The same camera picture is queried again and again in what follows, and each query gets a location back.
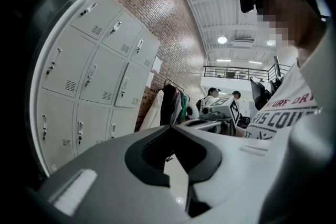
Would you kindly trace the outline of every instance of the locker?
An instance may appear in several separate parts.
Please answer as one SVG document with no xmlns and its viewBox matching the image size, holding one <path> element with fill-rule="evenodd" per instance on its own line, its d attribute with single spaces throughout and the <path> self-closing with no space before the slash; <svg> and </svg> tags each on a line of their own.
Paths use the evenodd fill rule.
<svg viewBox="0 0 336 224">
<path fill-rule="evenodd" d="M 142 26 L 124 12 L 108 31 L 102 43 L 127 57 L 141 29 Z"/>
<path fill-rule="evenodd" d="M 67 30 L 51 52 L 43 88 L 75 97 L 80 76 L 93 48 L 94 43 Z"/>
<path fill-rule="evenodd" d="M 78 104 L 76 119 L 76 146 L 84 152 L 88 148 L 105 141 L 107 120 L 110 109 Z"/>
<path fill-rule="evenodd" d="M 79 11 L 71 25 L 98 40 L 120 11 L 121 7 L 113 0 L 92 0 Z"/>
<path fill-rule="evenodd" d="M 108 139 L 133 133 L 138 113 L 138 111 L 114 109 Z"/>
<path fill-rule="evenodd" d="M 80 99 L 111 104 L 125 61 L 99 47 L 86 74 Z"/>
<path fill-rule="evenodd" d="M 72 114 L 74 102 L 41 96 L 39 140 L 49 171 L 52 173 L 74 158 Z"/>
<path fill-rule="evenodd" d="M 148 79 L 148 71 L 129 62 L 118 91 L 116 106 L 138 108 Z"/>
<path fill-rule="evenodd" d="M 141 33 L 140 40 L 142 40 L 142 42 L 138 42 L 135 46 L 131 60 L 146 69 L 150 69 L 154 63 L 159 42 L 146 30 Z"/>
</svg>

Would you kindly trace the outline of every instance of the person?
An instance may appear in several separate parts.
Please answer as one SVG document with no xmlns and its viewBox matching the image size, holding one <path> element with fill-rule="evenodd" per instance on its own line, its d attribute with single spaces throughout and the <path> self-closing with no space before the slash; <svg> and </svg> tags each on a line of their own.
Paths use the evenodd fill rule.
<svg viewBox="0 0 336 224">
<path fill-rule="evenodd" d="M 239 100 L 239 98 L 242 96 L 239 91 L 234 91 L 232 95 L 235 100 Z"/>
<path fill-rule="evenodd" d="M 314 96 L 300 74 L 300 67 L 319 44 L 332 42 L 328 39 L 332 27 L 327 27 L 321 20 L 315 0 L 256 0 L 256 8 L 283 40 L 298 49 L 298 58 L 285 74 L 279 89 L 258 111 L 247 129 L 236 129 L 236 136 L 269 140 L 280 128 L 294 125 L 302 116 L 317 109 Z"/>
<path fill-rule="evenodd" d="M 197 103 L 196 106 L 198 108 L 199 111 L 202 111 L 202 108 L 207 106 L 207 105 L 211 105 L 214 102 L 217 101 L 217 99 L 219 98 L 219 92 L 220 89 L 217 88 L 210 88 L 208 90 L 208 95 L 207 97 L 200 99 Z"/>
</svg>

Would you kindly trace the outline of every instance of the t-shirt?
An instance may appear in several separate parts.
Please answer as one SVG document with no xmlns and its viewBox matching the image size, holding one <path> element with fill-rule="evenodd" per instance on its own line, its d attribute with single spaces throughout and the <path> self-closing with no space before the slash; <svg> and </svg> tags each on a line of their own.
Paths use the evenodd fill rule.
<svg viewBox="0 0 336 224">
<path fill-rule="evenodd" d="M 279 89 L 247 126 L 243 137 L 272 139 L 279 129 L 294 125 L 302 116 L 314 113 L 316 108 L 314 96 L 296 62 Z"/>
</svg>

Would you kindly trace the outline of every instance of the brick wall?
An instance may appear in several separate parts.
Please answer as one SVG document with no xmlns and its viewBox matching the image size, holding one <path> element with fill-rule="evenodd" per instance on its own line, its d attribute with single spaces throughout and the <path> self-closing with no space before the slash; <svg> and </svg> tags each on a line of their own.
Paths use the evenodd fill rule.
<svg viewBox="0 0 336 224">
<path fill-rule="evenodd" d="M 205 57 L 196 21 L 186 0 L 118 0 L 158 38 L 157 56 L 163 61 L 150 88 L 146 87 L 135 130 L 137 131 L 155 96 L 171 79 L 196 102 L 204 96 L 200 87 Z"/>
</svg>

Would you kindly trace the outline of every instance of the railing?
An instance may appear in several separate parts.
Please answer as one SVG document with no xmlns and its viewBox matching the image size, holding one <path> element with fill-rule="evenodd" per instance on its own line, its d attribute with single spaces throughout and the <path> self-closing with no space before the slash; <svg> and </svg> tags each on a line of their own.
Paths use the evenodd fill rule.
<svg viewBox="0 0 336 224">
<path fill-rule="evenodd" d="M 204 66 L 205 77 L 227 78 L 227 79 L 244 79 L 249 80 L 255 77 L 261 82 L 274 81 L 277 77 L 281 77 L 287 73 L 290 66 L 274 64 L 269 70 L 244 68 L 244 67 L 215 67 Z"/>
</svg>

